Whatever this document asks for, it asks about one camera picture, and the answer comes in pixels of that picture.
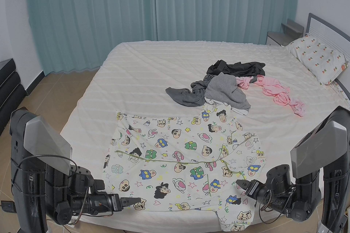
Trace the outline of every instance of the tile floor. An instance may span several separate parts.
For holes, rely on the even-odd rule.
[[[69,115],[75,108],[77,101],[83,96],[85,89],[90,84],[96,71],[73,72],[69,74],[49,74],[33,90],[30,96],[25,97],[20,106],[25,106],[29,111],[40,114],[58,132],[66,124]],[[0,200],[12,199],[11,195],[11,170],[10,146],[11,136],[8,133],[9,126],[0,136]],[[317,207],[313,215],[305,222],[298,223],[282,216],[270,225],[263,223],[249,226],[245,233],[294,233],[316,232],[317,222],[322,215],[322,204]],[[53,233],[68,233],[59,225],[49,222]],[[19,223],[16,214],[4,213],[0,210],[0,233],[16,233]],[[72,232],[121,233],[123,230],[112,229],[80,222],[75,228],[68,227]]]

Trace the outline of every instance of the pillow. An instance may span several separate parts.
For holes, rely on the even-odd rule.
[[[343,53],[322,43],[317,37],[306,34],[286,46],[316,77],[320,84],[330,84],[348,67]]]

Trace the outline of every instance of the robotic arm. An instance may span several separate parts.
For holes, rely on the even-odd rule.
[[[295,184],[291,183],[289,165],[269,170],[265,184],[255,179],[236,183],[263,205],[261,210],[274,209],[303,222],[321,200],[318,183],[323,167],[323,215],[317,232],[340,233],[347,220],[344,213],[350,177],[350,112],[339,106],[308,133],[291,150],[291,166]]]
[[[111,212],[111,216],[141,202],[140,198],[120,198],[103,191],[103,180],[94,179],[89,170],[70,159],[69,143],[41,116],[26,108],[12,113],[10,134],[14,202],[2,201],[1,207],[18,214],[18,232],[48,232],[46,215],[65,225],[73,216],[77,221],[82,214]]]

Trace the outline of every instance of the pink cloth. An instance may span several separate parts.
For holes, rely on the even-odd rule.
[[[252,78],[253,77],[236,77],[237,86],[247,90],[249,87],[249,82]]]
[[[255,84],[262,86],[262,92],[267,96],[272,96],[273,101],[281,106],[290,105],[295,114],[304,116],[305,104],[302,100],[289,95],[289,87],[284,87],[279,80],[269,76],[257,75]]]

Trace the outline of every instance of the mattress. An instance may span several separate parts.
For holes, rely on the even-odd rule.
[[[94,178],[103,178],[105,151],[116,129],[116,110],[146,117],[188,117],[200,107],[175,103],[167,87],[188,88],[201,80],[217,60],[227,63],[259,61],[266,64],[266,75],[280,80],[291,95],[304,100],[304,117],[289,106],[278,106],[265,96],[261,87],[251,85],[247,100],[251,109],[240,116],[243,126],[256,131],[264,147],[266,165],[260,176],[280,164],[290,164],[289,151],[338,105],[349,108],[344,97],[315,77],[284,47],[224,42],[132,42],[121,43],[92,79],[83,97],[64,126],[61,135],[72,145],[72,159],[90,169]],[[264,213],[267,220],[276,213]],[[82,221],[135,232],[214,232],[220,231],[212,211],[115,213],[110,218],[82,217]],[[257,211],[253,223],[260,222]]]

